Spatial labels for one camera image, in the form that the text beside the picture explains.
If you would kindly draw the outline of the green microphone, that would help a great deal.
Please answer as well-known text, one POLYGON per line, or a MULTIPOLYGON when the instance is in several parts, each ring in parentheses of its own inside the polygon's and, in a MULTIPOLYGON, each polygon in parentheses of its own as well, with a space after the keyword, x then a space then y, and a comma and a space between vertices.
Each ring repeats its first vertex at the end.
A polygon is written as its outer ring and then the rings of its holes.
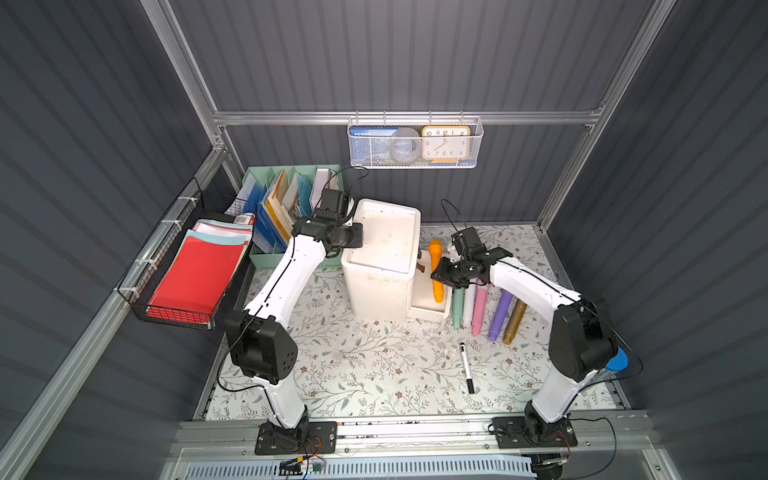
POLYGON ((463 325, 463 309, 464 309, 464 297, 465 290, 462 288, 454 288, 452 293, 452 321, 453 328, 459 330, 463 325))

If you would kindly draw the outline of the pink microphone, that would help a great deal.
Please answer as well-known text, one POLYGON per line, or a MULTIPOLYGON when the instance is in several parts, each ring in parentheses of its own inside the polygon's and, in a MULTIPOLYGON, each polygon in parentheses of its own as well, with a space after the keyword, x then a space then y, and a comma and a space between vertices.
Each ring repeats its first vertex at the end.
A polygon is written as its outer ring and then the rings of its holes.
POLYGON ((484 323, 485 310, 488 298, 488 284, 476 285, 474 307, 471 321, 472 335, 478 336, 484 323))

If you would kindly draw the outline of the orange microphone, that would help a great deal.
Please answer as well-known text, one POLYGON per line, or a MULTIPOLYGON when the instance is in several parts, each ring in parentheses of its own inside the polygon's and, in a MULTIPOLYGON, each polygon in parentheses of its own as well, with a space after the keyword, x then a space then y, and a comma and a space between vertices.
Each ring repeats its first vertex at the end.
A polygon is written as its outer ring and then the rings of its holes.
POLYGON ((438 271, 438 267, 440 266, 440 263, 443 258, 443 244, 439 240, 433 240, 430 242, 428 247, 430 260, 431 260, 431 268, 432 268, 432 288, 433 288, 433 297, 436 303, 443 303, 445 298, 444 293, 444 285, 434 278, 434 275, 438 271))

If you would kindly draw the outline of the white bottom drawer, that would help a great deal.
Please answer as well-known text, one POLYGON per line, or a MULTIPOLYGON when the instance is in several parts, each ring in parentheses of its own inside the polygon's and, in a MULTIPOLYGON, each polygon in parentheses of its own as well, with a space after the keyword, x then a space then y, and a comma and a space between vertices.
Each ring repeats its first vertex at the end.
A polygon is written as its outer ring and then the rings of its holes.
POLYGON ((452 289, 443 287, 443 301, 437 302, 434 296, 434 281, 431 279, 431 256, 425 249, 419 251, 413 278, 410 306, 407 318, 432 323, 443 323, 449 316, 452 302, 452 289))

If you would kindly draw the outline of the white plastic drawer unit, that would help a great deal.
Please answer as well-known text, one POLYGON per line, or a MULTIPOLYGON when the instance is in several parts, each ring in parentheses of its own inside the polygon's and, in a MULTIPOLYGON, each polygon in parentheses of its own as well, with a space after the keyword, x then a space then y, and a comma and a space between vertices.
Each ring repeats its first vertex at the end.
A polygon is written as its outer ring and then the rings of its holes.
POLYGON ((363 245, 346 249, 341 259, 352 312, 364 321, 405 321, 413 296, 421 212, 362 199, 353 221, 363 227, 363 245))

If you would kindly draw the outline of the purple microphone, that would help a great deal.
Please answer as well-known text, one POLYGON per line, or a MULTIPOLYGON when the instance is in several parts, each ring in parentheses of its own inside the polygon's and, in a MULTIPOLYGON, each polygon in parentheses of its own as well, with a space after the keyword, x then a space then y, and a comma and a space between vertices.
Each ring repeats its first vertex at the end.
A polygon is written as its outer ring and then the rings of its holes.
POLYGON ((512 293, 504 289, 501 290, 499 302, 488 332, 488 340, 490 342, 495 343, 498 340, 507 313, 509 312, 514 299, 515 297, 512 293))

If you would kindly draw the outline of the gold microphone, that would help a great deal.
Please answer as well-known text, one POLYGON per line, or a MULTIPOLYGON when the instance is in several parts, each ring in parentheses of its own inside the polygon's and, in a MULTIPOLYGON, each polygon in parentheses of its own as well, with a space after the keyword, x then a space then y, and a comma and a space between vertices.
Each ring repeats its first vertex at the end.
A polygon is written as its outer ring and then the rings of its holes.
POLYGON ((522 322, 522 319, 524 317, 524 314, 526 312, 526 309, 527 309, 527 304, 522 300, 518 299, 504 332, 503 343, 505 345, 510 345, 513 342, 517 334, 517 331, 520 327, 520 324, 522 322))

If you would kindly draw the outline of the white microphone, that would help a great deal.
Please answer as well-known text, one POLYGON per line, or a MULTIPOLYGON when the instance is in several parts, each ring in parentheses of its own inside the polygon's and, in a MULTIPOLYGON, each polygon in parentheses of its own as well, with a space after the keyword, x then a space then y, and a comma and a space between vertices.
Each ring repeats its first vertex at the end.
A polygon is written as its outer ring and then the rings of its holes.
POLYGON ((463 309, 462 309, 462 326, 465 329, 470 329, 472 326, 476 292, 477 292, 477 285, 474 283, 471 283, 465 289, 465 292, 464 292, 463 309))

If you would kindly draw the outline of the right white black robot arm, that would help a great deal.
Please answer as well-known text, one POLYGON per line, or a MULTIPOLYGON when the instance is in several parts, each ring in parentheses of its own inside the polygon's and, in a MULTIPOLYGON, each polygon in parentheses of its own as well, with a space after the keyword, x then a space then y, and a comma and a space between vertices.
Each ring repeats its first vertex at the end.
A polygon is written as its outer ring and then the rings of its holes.
POLYGON ((452 288, 466 288, 475 280, 492 284, 550 323, 551 369, 526 408, 543 425, 560 422, 581 389, 618 354, 616 335, 595 303, 539 275, 500 247, 456 260, 442 258, 431 278, 452 288))

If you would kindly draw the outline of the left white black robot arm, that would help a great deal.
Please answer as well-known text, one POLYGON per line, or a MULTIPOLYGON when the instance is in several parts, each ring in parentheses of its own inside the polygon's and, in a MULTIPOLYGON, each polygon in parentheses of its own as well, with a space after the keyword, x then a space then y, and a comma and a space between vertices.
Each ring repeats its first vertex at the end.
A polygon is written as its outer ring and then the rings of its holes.
POLYGON ((298 221, 285 254, 263 288, 226 319, 231 362, 265 395, 270 421, 277 428, 297 430, 306 422, 307 408, 292 378, 298 345, 288 332, 299 296, 324 259, 362 246, 360 223, 315 217, 298 221))

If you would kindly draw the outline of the black white marker pen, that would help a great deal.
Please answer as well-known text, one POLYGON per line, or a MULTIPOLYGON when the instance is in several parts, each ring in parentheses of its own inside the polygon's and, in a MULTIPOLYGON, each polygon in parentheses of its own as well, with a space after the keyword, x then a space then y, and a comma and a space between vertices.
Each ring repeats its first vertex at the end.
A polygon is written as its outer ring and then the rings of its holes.
POLYGON ((465 342, 461 342, 459 344, 459 351, 460 351, 460 355, 463 363, 467 390, 470 395, 473 395, 476 392, 476 390, 475 390, 474 380, 471 372, 467 345, 465 342))

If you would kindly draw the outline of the green plastic file organizer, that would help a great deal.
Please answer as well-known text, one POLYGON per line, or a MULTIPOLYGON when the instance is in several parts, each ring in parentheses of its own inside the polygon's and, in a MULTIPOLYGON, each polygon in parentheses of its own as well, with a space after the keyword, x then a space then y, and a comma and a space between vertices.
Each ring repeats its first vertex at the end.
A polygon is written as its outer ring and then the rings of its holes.
POLYGON ((256 268, 275 268, 286 251, 294 224, 312 213, 310 195, 318 168, 332 171, 325 188, 343 188, 339 165, 262 166, 246 170, 242 187, 225 213, 255 215, 250 259, 256 268))

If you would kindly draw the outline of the blue box in basket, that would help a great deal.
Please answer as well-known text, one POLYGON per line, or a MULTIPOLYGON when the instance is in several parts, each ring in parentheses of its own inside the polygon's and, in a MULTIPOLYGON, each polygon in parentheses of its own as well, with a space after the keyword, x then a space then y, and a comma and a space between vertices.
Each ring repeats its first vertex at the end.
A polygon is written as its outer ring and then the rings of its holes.
POLYGON ((376 167, 392 159, 391 138, 396 127, 352 126, 348 129, 352 166, 376 167))

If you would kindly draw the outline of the grey tape roll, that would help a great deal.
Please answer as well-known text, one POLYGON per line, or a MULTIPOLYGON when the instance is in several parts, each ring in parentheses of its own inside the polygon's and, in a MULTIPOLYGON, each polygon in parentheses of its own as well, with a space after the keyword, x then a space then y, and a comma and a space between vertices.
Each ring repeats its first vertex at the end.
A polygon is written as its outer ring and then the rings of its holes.
POLYGON ((413 164, 421 159, 421 137, 413 128, 398 128, 391 136, 390 154, 397 164, 413 164))

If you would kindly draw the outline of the yellow analog clock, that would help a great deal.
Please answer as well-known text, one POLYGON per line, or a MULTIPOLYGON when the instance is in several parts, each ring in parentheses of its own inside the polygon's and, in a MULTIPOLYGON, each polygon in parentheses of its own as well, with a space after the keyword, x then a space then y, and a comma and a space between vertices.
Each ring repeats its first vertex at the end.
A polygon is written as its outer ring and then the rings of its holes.
POLYGON ((422 158, 431 163, 458 163, 471 150, 471 128, 466 125, 425 126, 421 131, 422 158))

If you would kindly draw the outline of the red paper folder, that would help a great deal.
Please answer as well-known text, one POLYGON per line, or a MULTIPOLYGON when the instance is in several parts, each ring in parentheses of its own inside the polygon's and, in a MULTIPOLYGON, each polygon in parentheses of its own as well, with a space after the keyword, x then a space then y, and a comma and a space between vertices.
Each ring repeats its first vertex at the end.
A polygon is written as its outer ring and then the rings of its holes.
POLYGON ((148 302, 148 315, 185 324, 209 323, 248 243, 245 235, 189 230, 148 302))

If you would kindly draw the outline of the blue lid clear jar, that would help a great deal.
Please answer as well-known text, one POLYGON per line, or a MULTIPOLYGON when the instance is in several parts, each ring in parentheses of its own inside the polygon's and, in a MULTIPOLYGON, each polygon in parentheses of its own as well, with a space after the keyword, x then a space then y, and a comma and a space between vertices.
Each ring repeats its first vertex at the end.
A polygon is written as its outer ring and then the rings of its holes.
POLYGON ((610 373, 620 373, 629 366, 629 357, 623 348, 619 347, 617 354, 611 358, 604 369, 610 373))

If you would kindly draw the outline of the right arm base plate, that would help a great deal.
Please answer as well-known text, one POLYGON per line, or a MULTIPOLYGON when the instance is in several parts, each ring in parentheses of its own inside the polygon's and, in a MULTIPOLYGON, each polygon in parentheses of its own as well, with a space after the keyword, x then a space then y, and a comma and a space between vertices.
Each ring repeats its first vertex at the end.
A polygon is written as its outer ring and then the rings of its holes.
POLYGON ((567 418, 549 424, 523 416, 494 417, 488 432, 500 449, 568 448, 579 444, 567 418))

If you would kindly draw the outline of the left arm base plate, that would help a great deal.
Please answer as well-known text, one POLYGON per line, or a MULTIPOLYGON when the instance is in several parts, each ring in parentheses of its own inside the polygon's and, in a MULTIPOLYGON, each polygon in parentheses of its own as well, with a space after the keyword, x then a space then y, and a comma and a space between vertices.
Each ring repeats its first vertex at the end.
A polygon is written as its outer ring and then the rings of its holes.
POLYGON ((332 421, 302 421, 294 429, 265 422, 259 427, 254 454, 257 456, 299 453, 330 454, 336 450, 338 424, 332 421))

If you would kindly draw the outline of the aluminium mounting rail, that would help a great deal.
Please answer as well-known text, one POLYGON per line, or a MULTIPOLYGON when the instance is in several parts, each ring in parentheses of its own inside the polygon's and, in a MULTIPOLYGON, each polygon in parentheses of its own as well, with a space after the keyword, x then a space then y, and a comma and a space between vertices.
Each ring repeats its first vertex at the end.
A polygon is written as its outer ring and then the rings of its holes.
MULTIPOLYGON (((342 450, 362 443, 386 446, 397 442, 406 444, 469 445, 494 443, 489 426, 496 413, 462 415, 427 415, 404 417, 356 417, 337 419, 337 448, 342 450)), ((612 433, 625 444, 634 440, 656 441, 649 414, 643 410, 587 410, 570 416, 579 444, 595 443, 612 433)), ((258 438, 258 420, 189 421, 179 425, 175 445, 193 447, 253 446, 258 438)))

